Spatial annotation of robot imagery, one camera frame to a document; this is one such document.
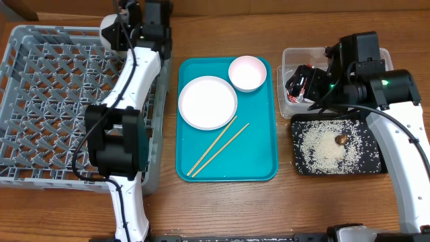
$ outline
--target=chopsticks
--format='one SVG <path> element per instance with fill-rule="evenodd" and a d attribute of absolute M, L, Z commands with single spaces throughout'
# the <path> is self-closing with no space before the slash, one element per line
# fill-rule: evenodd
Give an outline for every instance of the chopsticks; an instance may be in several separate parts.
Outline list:
<path fill-rule="evenodd" d="M 209 146 L 209 148 L 205 151 L 205 153 L 200 157 L 200 159 L 196 162 L 196 164 L 194 164 L 193 168 L 190 169 L 190 171 L 188 171 L 187 176 L 189 176 L 193 170 L 200 164 L 200 162 L 202 161 L 202 159 L 209 153 L 209 151 L 214 147 L 214 145 L 218 142 L 218 140 L 220 140 L 221 136 L 228 130 L 228 128 L 230 128 L 230 125 L 234 122 L 234 120 L 236 120 L 237 116 L 235 116 L 228 124 L 227 126 L 224 128 L 224 130 L 220 133 L 220 135 L 218 135 L 218 137 L 216 137 L 216 139 L 214 140 L 214 142 Z"/>
<path fill-rule="evenodd" d="M 247 123 L 247 125 L 245 125 L 242 129 L 239 130 L 239 132 L 237 132 L 223 147 L 221 147 L 221 149 L 219 151 L 217 151 L 215 153 L 215 155 L 213 155 L 206 163 L 204 163 L 193 175 L 192 178 L 194 178 L 201 170 L 203 170 L 203 168 L 205 168 L 205 166 L 207 166 L 209 164 L 209 162 L 211 162 L 225 147 L 227 147 L 227 145 L 229 145 L 246 127 L 248 127 L 249 123 Z"/>

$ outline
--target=gray plastic dish rack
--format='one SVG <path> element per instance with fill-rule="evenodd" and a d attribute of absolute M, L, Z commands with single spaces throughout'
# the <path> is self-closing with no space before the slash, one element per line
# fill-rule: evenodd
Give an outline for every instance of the gray plastic dish rack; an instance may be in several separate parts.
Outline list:
<path fill-rule="evenodd" d="M 101 45 L 99 28 L 14 28 L 0 66 L 0 187 L 109 192 L 103 182 L 78 180 L 71 157 L 85 135 L 85 108 L 108 96 L 122 65 Z M 158 188 L 170 77 L 171 59 L 164 62 L 143 108 L 150 137 L 143 194 Z M 77 167 L 82 175 L 97 174 L 86 145 Z"/>

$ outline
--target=white plate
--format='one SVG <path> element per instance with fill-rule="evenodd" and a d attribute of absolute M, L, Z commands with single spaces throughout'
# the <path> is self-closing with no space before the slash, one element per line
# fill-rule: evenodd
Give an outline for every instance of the white plate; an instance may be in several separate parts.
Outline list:
<path fill-rule="evenodd" d="M 233 87 L 219 77 L 198 77 L 182 89 L 178 107 L 189 125 L 200 130 L 214 130 L 233 118 L 237 95 Z"/>

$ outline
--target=white bowl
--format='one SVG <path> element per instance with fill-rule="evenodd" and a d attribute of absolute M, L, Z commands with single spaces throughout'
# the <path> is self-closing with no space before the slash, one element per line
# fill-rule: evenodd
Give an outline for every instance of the white bowl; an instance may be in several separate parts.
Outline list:
<path fill-rule="evenodd" d="M 236 58 L 228 68 L 231 83 L 243 92 L 255 91 L 266 80 L 266 66 L 254 56 Z"/>

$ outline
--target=teal tray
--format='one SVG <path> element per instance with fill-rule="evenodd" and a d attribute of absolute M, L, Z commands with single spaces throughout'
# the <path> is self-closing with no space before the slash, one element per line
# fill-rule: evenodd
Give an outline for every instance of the teal tray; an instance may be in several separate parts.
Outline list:
<path fill-rule="evenodd" d="M 191 58 L 179 69 L 178 97 L 187 83 L 197 77 L 211 75 L 220 77 L 230 84 L 228 67 L 235 58 Z M 224 133 L 212 150 L 206 155 L 197 171 L 245 124 L 248 127 L 238 135 L 194 178 L 187 176 L 224 127 L 203 131 L 191 127 L 177 111 L 176 129 L 176 171 L 187 182 L 238 182 L 267 181 L 275 176 L 279 167 L 275 105 L 270 64 L 263 58 L 267 69 L 264 84 L 251 93 L 236 91 L 237 119 Z"/>

